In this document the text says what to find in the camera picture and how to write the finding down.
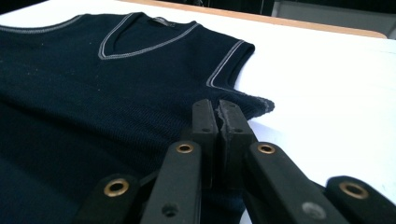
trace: knit garment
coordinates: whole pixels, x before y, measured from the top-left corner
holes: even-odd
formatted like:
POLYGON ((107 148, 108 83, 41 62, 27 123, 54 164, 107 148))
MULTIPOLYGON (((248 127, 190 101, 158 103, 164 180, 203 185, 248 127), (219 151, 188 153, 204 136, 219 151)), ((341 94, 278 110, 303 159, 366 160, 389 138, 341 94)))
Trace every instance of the knit garment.
MULTIPOLYGON (((247 119, 272 111, 233 89, 253 51, 144 13, 0 26, 0 222, 70 223, 100 179, 159 169, 194 102, 228 100, 247 119)), ((212 190, 202 209, 202 223, 237 223, 243 205, 212 190)))

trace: white surface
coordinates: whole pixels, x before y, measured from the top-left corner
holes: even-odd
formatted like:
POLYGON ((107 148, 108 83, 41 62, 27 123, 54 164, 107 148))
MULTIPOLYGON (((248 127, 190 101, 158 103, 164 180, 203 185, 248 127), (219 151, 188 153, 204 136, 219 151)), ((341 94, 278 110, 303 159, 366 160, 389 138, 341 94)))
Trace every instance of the white surface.
POLYGON ((37 27, 83 13, 144 11, 256 46, 236 88, 276 103, 249 122, 321 185, 336 175, 367 182, 396 203, 396 41, 305 30, 112 0, 52 0, 0 16, 37 27))

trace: v-neck collar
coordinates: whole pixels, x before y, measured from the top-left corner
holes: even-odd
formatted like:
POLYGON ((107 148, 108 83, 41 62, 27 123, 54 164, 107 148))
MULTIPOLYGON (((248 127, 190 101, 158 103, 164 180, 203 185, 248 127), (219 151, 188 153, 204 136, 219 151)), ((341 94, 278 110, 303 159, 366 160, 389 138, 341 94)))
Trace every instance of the v-neck collar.
POLYGON ((120 23, 107 34, 105 39, 102 41, 98 52, 99 58, 102 60, 122 59, 122 58, 133 57, 135 55, 139 55, 142 53, 146 53, 148 51, 158 49, 168 44, 171 44, 175 41, 178 41, 179 39, 188 35, 194 28, 200 25, 196 21, 192 21, 190 23, 185 23, 185 24, 175 23, 176 25, 176 29, 174 29, 175 31, 172 33, 172 35, 166 37, 165 40, 153 41, 153 43, 150 43, 148 47, 145 46, 139 48, 139 46, 135 46, 136 49, 130 52, 117 53, 115 51, 115 45, 117 44, 117 41, 119 40, 119 37, 120 35, 122 35, 122 33, 126 32, 128 29, 134 29, 134 26, 136 26, 138 22, 148 22, 151 19, 152 19, 151 17, 147 16, 145 13, 142 12, 126 15, 120 21, 120 23))

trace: white contrast stitching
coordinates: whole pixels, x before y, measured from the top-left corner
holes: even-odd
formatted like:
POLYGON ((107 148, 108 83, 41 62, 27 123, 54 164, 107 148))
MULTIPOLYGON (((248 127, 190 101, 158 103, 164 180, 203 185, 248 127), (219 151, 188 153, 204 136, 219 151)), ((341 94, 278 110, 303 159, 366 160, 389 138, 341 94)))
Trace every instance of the white contrast stitching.
MULTIPOLYGON (((221 72, 221 69, 224 67, 224 65, 230 60, 230 58, 233 56, 233 54, 236 52, 236 50, 243 44, 245 43, 245 41, 243 40, 239 40, 238 42, 236 42, 233 47, 228 51, 228 53, 225 55, 225 57, 223 58, 223 60, 219 63, 218 67, 215 69, 215 71, 213 72, 213 74, 207 79, 206 81, 206 86, 207 87, 211 87, 211 88, 216 88, 216 89, 220 89, 220 90, 224 90, 224 91, 230 91, 230 92, 234 92, 234 93, 238 93, 241 95, 246 95, 244 92, 241 91, 236 91, 236 90, 228 90, 228 89, 224 89, 222 87, 218 87, 215 86, 213 83, 216 79, 216 77, 219 75, 219 73, 221 72)), ((256 98, 257 100, 259 100, 261 103, 264 104, 265 107, 265 111, 264 113, 268 113, 269 112, 269 105, 268 102, 261 98, 261 97, 257 97, 257 96, 251 96, 256 98)))
POLYGON ((213 84, 213 82, 215 81, 216 77, 219 75, 219 73, 220 73, 221 69, 224 67, 224 65, 228 62, 228 60, 230 60, 230 58, 233 56, 233 54, 236 52, 236 50, 239 48, 239 46, 241 46, 244 42, 245 41, 243 41, 243 40, 239 40, 238 42, 236 42, 236 44, 233 45, 233 47, 228 51, 228 53, 225 55, 223 60, 219 63, 218 67, 215 69, 213 74, 207 79, 206 86, 229 91, 227 89, 215 86, 213 84))
POLYGON ((37 28, 11 28, 11 27, 6 27, 6 26, 0 26, 0 31, 23 34, 23 35, 44 34, 46 32, 55 31, 55 30, 64 28, 64 27, 74 23, 75 21, 78 21, 82 16, 83 15, 79 15, 69 21, 64 21, 57 25, 49 26, 49 27, 45 27, 45 28, 38 28, 38 29, 37 28))
POLYGON ((105 39, 102 41, 100 47, 99 47, 99 58, 102 60, 110 60, 110 59, 122 59, 122 58, 128 58, 128 57, 132 57, 138 54, 142 54, 154 49, 158 49, 161 48, 163 46, 166 46, 168 44, 171 44, 172 42, 175 42, 177 40, 179 40, 180 38, 183 38, 185 35, 187 35, 189 32, 191 32, 195 27, 197 27, 198 25, 200 25, 199 23, 195 23, 190 29, 188 29, 187 31, 185 31, 183 34, 172 38, 170 40, 167 40, 161 44, 146 48, 146 49, 141 49, 138 51, 134 51, 134 52, 129 52, 129 53, 123 53, 123 54, 111 54, 111 55, 105 55, 105 48, 106 48, 106 42, 107 40, 118 30, 120 29, 120 27, 128 20, 129 17, 131 17, 132 14, 128 15, 127 17, 125 17, 106 37, 105 39))

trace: dark background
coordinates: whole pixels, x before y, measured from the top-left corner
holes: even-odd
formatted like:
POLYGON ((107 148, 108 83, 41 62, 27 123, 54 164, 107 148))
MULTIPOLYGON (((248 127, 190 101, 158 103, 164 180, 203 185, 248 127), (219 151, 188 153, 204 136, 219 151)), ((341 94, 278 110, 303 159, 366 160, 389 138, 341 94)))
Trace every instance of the dark background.
MULTIPOLYGON (((185 3, 191 0, 164 0, 167 2, 185 3)), ((359 10, 394 13, 396 14, 396 0, 290 0, 303 3, 319 4, 332 7, 345 7, 359 10)), ((43 0, 3 0, 0 6, 0 14, 21 7, 27 7, 43 0)), ((261 4, 261 0, 211 0, 212 7, 246 11, 255 13, 255 7, 261 4)))

